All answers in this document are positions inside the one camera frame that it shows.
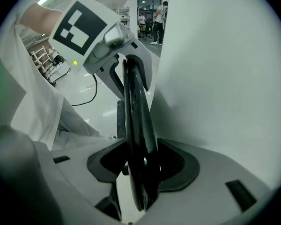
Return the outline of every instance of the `standing person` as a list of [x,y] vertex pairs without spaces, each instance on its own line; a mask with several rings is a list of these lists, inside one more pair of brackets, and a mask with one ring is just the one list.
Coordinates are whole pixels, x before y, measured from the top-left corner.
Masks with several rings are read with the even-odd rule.
[[23,97],[18,95],[21,102],[10,124],[6,125],[25,133],[33,141],[45,143],[49,150],[109,141],[40,76],[17,31],[17,25],[22,24],[40,34],[50,35],[61,14],[34,0],[19,0],[0,27],[0,66],[14,78],[12,86],[25,91]]
[[49,45],[49,54],[52,56],[52,58],[55,61],[56,65],[59,65],[60,63],[62,63],[60,55],[58,54],[58,52],[51,45]]
[[139,16],[140,30],[144,31],[146,29],[146,18],[143,13]]
[[[154,22],[154,26],[153,26],[153,34],[154,34],[154,40],[151,43],[152,45],[155,44],[159,44],[162,45],[163,44],[163,34],[164,34],[164,30],[163,30],[163,21],[164,21],[164,16],[167,12],[168,9],[168,2],[163,2],[162,5],[158,6],[156,13],[155,13],[155,22]],[[157,42],[157,32],[159,32],[159,41]]]

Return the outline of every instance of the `white shirt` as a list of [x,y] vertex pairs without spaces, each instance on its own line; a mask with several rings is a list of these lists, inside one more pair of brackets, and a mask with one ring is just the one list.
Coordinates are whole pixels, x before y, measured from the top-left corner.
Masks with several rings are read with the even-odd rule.
[[0,59],[6,70],[26,91],[11,127],[51,149],[57,132],[63,96],[40,74],[29,56],[16,25],[34,0],[20,0],[0,27]]
[[144,24],[145,25],[145,16],[139,16],[139,21],[140,21],[140,24]]
[[168,6],[160,5],[157,10],[160,10],[160,14],[157,15],[155,22],[163,23],[163,12],[167,9]]

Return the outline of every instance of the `black rectangular hole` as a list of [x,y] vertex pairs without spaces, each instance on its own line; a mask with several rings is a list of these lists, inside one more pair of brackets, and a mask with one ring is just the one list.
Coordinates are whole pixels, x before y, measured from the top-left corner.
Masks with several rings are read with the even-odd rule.
[[57,163],[62,163],[64,161],[70,160],[70,158],[68,156],[62,156],[62,157],[56,157],[53,158],[53,161],[57,164]]
[[137,48],[137,45],[133,42],[131,43],[132,47],[134,47],[135,49]]
[[226,186],[243,212],[257,201],[240,180],[226,182]]

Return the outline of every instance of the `white panel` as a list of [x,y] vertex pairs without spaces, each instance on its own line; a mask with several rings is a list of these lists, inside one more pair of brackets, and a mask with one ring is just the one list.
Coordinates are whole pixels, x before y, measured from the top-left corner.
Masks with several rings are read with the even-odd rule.
[[151,115],[158,137],[223,153],[279,186],[281,22],[271,7],[170,0]]
[[130,31],[137,38],[137,1],[129,0]]

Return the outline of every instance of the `robotic arm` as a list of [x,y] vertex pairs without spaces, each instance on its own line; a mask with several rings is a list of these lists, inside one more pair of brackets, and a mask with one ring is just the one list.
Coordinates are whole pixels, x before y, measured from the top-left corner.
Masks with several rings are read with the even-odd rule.
[[121,100],[124,87],[115,72],[118,53],[135,60],[144,88],[150,88],[152,60],[148,50],[126,26],[118,23],[116,13],[97,1],[74,0],[59,19],[49,42],[70,68],[79,70],[84,66]]

